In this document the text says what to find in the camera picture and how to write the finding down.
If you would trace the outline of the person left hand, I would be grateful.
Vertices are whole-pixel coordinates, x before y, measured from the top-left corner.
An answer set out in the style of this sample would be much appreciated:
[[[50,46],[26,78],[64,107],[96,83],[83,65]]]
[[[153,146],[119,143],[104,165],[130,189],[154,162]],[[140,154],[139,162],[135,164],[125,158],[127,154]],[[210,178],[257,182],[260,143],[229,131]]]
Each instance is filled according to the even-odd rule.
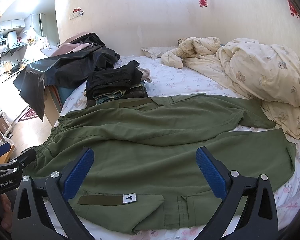
[[[3,229],[5,229],[7,232],[11,233],[12,228],[12,216],[13,212],[11,209],[11,202],[6,194],[1,195],[1,202],[4,209],[3,218],[1,221],[1,226]]]

